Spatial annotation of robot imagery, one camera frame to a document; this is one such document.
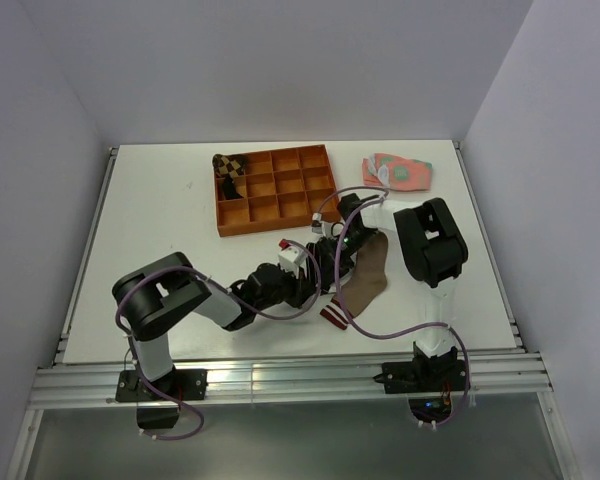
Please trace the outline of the brown sock striped cuff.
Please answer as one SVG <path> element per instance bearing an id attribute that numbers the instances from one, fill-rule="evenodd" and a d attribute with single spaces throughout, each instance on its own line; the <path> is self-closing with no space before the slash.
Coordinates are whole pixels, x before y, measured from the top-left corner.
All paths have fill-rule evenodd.
<path id="1" fill-rule="evenodd" d="M 374 235 L 357 253 L 355 268 L 349 280 L 341 287 L 347 311 L 356 319 L 387 287 L 385 275 L 388 239 L 384 233 Z M 339 297 L 334 295 L 320 310 L 320 316 L 340 330 L 349 322 Z"/>

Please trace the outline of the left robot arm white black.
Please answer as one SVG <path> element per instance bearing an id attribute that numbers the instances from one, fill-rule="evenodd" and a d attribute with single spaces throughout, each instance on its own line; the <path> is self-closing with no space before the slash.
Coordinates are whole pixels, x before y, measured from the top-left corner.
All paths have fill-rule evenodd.
<path id="1" fill-rule="evenodd" d="M 177 374 L 168 332 L 195 313 L 225 331 L 237 331 L 265 311 L 285 303 L 305 311 L 321 294 L 317 260 L 296 253 L 262 263 L 245 279 L 225 288 L 196 270 L 181 252 L 167 255 L 114 283 L 116 324 L 125 332 L 136 367 L 139 388 L 152 399 L 163 399 L 176 389 Z"/>

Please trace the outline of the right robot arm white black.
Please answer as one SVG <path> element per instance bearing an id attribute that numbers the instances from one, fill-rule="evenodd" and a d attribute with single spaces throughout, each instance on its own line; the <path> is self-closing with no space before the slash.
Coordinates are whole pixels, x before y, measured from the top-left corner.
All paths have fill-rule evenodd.
<path id="1" fill-rule="evenodd" d="M 382 230 L 395 232 L 407 271 L 425 290 L 423 322 L 409 330 L 416 335 L 413 378 L 423 389 L 437 388 L 448 371 L 464 363 L 458 352 L 465 349 L 451 322 L 456 280 L 469 252 L 447 204 L 441 198 L 417 204 L 350 194 L 339 201 L 338 211 L 345 221 L 343 229 L 314 244 L 313 272 L 324 288 L 336 288 L 341 316 L 351 320 L 353 302 L 345 298 L 339 279 L 347 273 L 362 279 L 362 262 L 370 258 L 362 252 L 380 240 Z"/>

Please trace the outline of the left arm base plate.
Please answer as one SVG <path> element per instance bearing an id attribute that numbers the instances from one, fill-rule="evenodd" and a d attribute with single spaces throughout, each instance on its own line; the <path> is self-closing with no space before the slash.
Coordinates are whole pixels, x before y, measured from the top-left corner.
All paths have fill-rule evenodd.
<path id="1" fill-rule="evenodd" d="M 174 368 L 164 377 L 152 382 L 152 386 L 176 400 L 203 400 L 207 387 L 207 371 Z M 115 393 L 116 402 L 137 403 L 162 400 L 162 396 L 142 382 L 136 370 L 124 370 L 120 373 Z"/>

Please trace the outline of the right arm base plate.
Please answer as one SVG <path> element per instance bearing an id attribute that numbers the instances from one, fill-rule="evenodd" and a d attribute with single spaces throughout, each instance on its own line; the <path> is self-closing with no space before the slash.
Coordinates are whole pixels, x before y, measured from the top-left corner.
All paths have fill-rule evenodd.
<path id="1" fill-rule="evenodd" d="M 468 374 L 462 359 L 417 356 L 405 362 L 385 362 L 373 377 L 386 394 L 461 392 Z"/>

